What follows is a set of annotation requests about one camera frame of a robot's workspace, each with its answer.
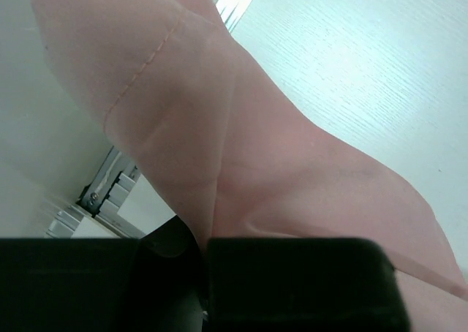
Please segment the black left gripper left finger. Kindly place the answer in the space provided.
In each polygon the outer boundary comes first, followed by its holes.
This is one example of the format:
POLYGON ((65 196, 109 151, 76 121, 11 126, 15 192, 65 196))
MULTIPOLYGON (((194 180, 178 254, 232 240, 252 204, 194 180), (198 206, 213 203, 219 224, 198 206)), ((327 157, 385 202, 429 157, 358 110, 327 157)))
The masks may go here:
POLYGON ((3 331, 200 331, 203 270, 173 218, 142 239, 1 241, 3 331))

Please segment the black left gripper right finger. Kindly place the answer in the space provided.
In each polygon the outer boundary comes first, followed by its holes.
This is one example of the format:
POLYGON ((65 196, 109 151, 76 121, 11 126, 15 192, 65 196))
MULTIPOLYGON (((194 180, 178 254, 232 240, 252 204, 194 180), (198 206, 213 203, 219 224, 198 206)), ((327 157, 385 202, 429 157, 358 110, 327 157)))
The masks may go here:
POLYGON ((393 265, 359 238, 214 238, 210 331, 409 331, 393 265))

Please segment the pink trousers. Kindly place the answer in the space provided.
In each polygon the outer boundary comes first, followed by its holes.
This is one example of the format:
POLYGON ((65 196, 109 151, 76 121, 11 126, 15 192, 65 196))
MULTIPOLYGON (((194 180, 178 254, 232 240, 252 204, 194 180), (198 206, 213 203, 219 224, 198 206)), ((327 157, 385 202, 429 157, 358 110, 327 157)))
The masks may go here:
POLYGON ((460 298, 422 196, 313 124, 212 0, 31 0, 52 73, 205 247, 212 237, 350 235, 460 298))

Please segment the aluminium table edge rail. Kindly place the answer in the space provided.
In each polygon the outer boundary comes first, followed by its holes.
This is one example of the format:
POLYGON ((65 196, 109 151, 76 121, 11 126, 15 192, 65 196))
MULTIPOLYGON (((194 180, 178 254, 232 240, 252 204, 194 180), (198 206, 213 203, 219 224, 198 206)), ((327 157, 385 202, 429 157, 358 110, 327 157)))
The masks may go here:
MULTIPOLYGON (((213 0, 228 31, 235 28, 252 1, 213 0)), ((177 222, 178 217, 136 164, 111 148, 93 181, 75 204, 56 214, 46 236, 142 238, 172 220, 177 222)))

